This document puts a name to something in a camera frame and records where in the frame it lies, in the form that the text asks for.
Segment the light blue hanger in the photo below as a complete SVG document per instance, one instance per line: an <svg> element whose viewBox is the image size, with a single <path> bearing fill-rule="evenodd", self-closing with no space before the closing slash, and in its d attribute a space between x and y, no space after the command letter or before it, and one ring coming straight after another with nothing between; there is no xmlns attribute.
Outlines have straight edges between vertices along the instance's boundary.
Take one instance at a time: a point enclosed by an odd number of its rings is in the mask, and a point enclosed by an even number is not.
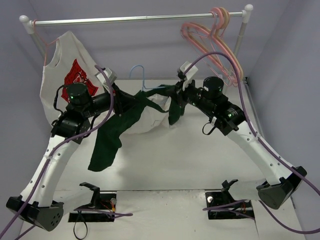
<svg viewBox="0 0 320 240"><path fill-rule="evenodd" d="M143 65L141 64L137 64L137 65L134 65L130 71L129 71L129 79L132 78L132 73L134 71L134 69L136 68L141 68L142 69L142 85L141 85L141 90L143 92L145 92L146 90L156 90L156 89L164 89L165 87L164 86L156 86L156 87L147 87L146 86L146 77L145 77L145 68Z"/></svg>

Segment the green and white t shirt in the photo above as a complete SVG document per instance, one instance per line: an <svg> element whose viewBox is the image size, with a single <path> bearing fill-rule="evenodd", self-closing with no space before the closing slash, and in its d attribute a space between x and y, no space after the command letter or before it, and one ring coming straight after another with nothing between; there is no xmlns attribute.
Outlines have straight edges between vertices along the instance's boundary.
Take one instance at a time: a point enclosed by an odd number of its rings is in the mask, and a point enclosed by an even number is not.
<svg viewBox="0 0 320 240"><path fill-rule="evenodd" d="M170 127L185 113L185 106L178 103L172 85L149 91L139 91L137 101L123 115L113 115L98 130L88 170L101 172L110 167L122 147L122 134L141 134L161 123Z"/></svg>

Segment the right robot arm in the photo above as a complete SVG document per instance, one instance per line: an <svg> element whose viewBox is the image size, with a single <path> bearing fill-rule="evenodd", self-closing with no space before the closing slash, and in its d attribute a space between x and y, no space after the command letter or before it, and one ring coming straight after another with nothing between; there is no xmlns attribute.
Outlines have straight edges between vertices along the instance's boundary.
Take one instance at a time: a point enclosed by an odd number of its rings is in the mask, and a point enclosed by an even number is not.
<svg viewBox="0 0 320 240"><path fill-rule="evenodd" d="M174 86L177 102L182 106L190 104L204 113L213 128L236 143L264 176L256 181L225 180L221 184L222 202L233 206L239 200L259 200L271 209L279 209L301 184L299 176L306 176L306 170L285 160L278 161L271 153L272 148L261 143L262 138L246 119L244 111L222 93L220 78L207 77L199 88L194 81L186 87L184 83L180 80Z"/></svg>

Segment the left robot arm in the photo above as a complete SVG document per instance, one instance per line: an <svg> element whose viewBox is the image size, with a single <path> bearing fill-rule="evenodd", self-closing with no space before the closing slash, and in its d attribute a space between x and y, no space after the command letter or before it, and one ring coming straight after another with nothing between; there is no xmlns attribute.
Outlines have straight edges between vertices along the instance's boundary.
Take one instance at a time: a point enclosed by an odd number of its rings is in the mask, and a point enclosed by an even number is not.
<svg viewBox="0 0 320 240"><path fill-rule="evenodd" d="M36 172L20 195L11 196L6 203L16 218L48 232L58 226L65 214L82 206L89 210L100 206L100 188L87 182L80 183L76 191L54 196L71 156L94 130L89 119L104 112L111 114L113 108L121 115L137 102L133 95L119 88L91 96L87 85L79 82L66 86L66 93L69 104L54 122Z"/></svg>

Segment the white red print t shirt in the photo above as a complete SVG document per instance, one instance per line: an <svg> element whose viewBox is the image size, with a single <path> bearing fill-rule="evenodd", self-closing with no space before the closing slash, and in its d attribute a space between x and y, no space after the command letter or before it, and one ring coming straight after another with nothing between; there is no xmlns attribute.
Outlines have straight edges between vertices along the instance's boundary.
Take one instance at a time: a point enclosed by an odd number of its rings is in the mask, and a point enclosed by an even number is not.
<svg viewBox="0 0 320 240"><path fill-rule="evenodd" d="M54 55L50 63L43 67L39 94L46 119L50 124L61 114L54 109L57 91L59 91L57 109L64 111L70 102L66 89L59 89L60 86L84 83L91 96L104 92L102 84L96 77L98 73L95 68L96 62L77 37L71 31L67 31L55 43Z"/></svg>

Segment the metal clothes rack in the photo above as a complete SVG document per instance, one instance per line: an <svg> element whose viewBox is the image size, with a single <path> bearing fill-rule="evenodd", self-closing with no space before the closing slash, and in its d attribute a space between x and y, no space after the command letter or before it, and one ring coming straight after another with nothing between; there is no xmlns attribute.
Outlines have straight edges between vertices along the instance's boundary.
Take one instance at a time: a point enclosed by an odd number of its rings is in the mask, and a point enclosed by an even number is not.
<svg viewBox="0 0 320 240"><path fill-rule="evenodd" d="M247 24L250 20L254 7L247 4L243 10L230 12L230 17L241 17L242 23L235 43L233 53L238 55L242 44L243 36ZM100 17L100 18L83 18L83 19L62 19L62 20L30 20L28 16L21 15L19 22L23 25L26 32L32 38L40 55L45 57L45 47L41 43L40 37L36 35L35 27L52 27L52 26L72 26L72 25L91 25L91 24L113 24L113 23L130 23L130 22L150 22L150 21L169 21L169 20L186 20L186 19L206 19L212 16L211 13L198 14L172 14L172 15L145 15L145 16L122 16L122 17Z"/></svg>

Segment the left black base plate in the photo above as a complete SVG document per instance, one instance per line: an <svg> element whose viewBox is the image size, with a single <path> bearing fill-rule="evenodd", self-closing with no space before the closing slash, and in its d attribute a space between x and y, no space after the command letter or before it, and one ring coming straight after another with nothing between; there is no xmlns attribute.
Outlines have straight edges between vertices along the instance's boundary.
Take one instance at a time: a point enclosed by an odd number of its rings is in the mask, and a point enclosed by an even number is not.
<svg viewBox="0 0 320 240"><path fill-rule="evenodd" d="M115 221L114 214L104 214L103 212L113 213L116 211L117 193L101 191L99 187L88 183L82 182L80 187L90 190L91 195L89 202L79 205L76 209L78 211L70 212L68 215L69 223L86 222L86 223L109 223Z"/></svg>

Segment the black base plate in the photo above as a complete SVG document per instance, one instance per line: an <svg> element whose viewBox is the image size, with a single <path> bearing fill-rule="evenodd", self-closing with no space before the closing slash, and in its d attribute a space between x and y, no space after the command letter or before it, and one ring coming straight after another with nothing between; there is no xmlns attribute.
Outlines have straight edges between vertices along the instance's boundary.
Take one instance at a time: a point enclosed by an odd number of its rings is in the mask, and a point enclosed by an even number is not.
<svg viewBox="0 0 320 240"><path fill-rule="evenodd" d="M229 193L230 187L237 183L237 179L225 180L221 190L210 190L205 192L206 207L214 210L207 211L209 220L255 220L255 214L250 200L239 201Z"/></svg>
<svg viewBox="0 0 320 240"><path fill-rule="evenodd" d="M70 212L68 215L69 223L86 222L86 223L109 223L115 221L114 214L104 214L103 212L113 213L116 211L117 193L101 191L99 187L88 183L82 182L80 187L90 190L91 195L89 202L79 205L76 209L78 211Z"/></svg>

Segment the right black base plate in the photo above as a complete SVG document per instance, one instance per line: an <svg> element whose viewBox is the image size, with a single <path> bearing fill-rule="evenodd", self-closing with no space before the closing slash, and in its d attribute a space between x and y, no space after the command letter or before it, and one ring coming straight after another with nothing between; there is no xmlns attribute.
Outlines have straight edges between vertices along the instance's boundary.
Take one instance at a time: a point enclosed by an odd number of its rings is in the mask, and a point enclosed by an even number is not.
<svg viewBox="0 0 320 240"><path fill-rule="evenodd" d="M205 192L206 207L214 210L207 211L209 220L255 220L255 214L250 200L239 201L229 193L230 187L237 183L237 179L225 180L221 190L210 190Z"/></svg>

